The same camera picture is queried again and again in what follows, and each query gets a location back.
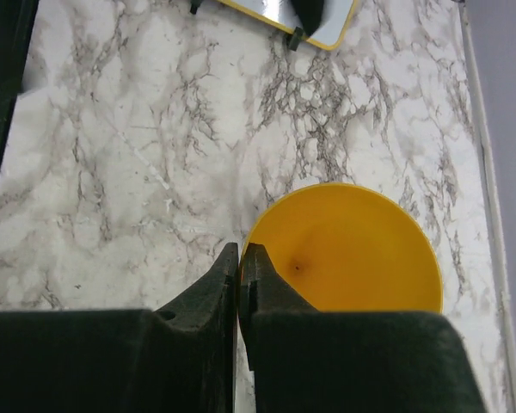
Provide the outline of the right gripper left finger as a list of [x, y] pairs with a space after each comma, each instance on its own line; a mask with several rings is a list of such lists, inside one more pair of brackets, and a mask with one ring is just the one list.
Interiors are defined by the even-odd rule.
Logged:
[[233, 411], [237, 266], [154, 311], [0, 311], [0, 412]]

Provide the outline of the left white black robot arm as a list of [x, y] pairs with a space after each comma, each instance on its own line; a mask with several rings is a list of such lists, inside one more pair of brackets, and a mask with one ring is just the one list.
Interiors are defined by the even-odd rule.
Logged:
[[326, 3], [325, 0], [289, 0], [307, 37], [311, 37], [323, 24]]

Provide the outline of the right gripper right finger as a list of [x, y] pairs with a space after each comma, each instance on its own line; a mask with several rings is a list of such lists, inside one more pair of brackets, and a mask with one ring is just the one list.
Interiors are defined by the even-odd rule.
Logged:
[[260, 412], [483, 412], [459, 334], [424, 311], [320, 312], [264, 246], [241, 261], [239, 324]]

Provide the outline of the orange plastic wine glass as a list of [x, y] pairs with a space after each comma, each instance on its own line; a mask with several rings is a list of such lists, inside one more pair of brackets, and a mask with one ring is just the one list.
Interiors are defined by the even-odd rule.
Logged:
[[433, 247], [398, 204], [369, 188], [321, 183], [274, 202], [244, 247], [265, 247], [280, 277], [319, 311], [443, 309]]

